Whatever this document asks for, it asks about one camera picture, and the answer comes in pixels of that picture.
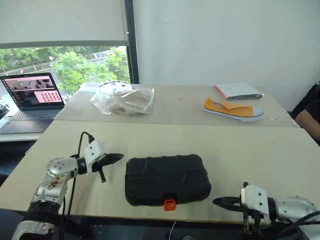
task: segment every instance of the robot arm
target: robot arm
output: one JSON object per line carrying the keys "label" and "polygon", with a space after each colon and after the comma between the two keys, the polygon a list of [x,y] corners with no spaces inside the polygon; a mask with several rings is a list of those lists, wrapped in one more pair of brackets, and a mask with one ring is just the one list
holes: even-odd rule
{"label": "robot arm", "polygon": [[[214,199],[213,203],[227,210],[243,212],[243,233],[247,237],[253,234],[249,229],[249,216],[251,216],[259,239],[277,239],[295,227],[298,227],[309,240],[320,238],[320,227],[317,225],[320,221],[320,211],[317,211],[316,206],[304,197],[273,199],[267,196],[267,191],[264,189],[245,182],[239,197],[219,197]],[[260,230],[261,219],[272,225],[276,224],[277,219],[280,222],[294,224],[284,225],[286,228],[273,236],[265,236]]]}
{"label": "robot arm", "polygon": [[123,154],[106,154],[104,145],[92,137],[84,157],[61,157],[52,159],[46,166],[46,176],[35,191],[23,221],[14,232],[12,240],[50,240],[55,225],[59,223],[58,211],[67,192],[67,183],[77,175],[99,172],[101,181],[106,178],[103,166],[123,158]]}

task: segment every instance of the laptop keyboard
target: laptop keyboard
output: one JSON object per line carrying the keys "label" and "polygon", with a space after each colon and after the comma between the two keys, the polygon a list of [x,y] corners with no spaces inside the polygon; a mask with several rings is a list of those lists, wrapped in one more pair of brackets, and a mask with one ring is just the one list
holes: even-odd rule
{"label": "laptop keyboard", "polygon": [[10,121],[53,119],[61,109],[18,111]]}

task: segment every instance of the white wall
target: white wall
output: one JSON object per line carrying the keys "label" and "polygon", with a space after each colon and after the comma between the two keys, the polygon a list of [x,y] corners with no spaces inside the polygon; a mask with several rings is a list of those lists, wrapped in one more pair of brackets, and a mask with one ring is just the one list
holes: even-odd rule
{"label": "white wall", "polygon": [[135,0],[141,84],[266,87],[286,109],[320,80],[320,0]]}

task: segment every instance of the book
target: book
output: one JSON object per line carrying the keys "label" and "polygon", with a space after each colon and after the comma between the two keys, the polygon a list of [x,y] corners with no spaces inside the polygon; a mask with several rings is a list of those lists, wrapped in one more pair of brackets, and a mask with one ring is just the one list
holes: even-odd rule
{"label": "book", "polygon": [[231,82],[216,84],[217,91],[228,100],[232,99],[260,99],[263,94],[246,82]]}

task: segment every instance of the plastic bag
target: plastic bag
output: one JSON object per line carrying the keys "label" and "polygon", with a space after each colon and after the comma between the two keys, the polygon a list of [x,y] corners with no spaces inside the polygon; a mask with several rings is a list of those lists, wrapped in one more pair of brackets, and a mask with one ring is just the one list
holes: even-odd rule
{"label": "plastic bag", "polygon": [[141,87],[131,91],[114,93],[100,87],[90,99],[102,114],[125,115],[151,114],[155,98],[154,88]]}

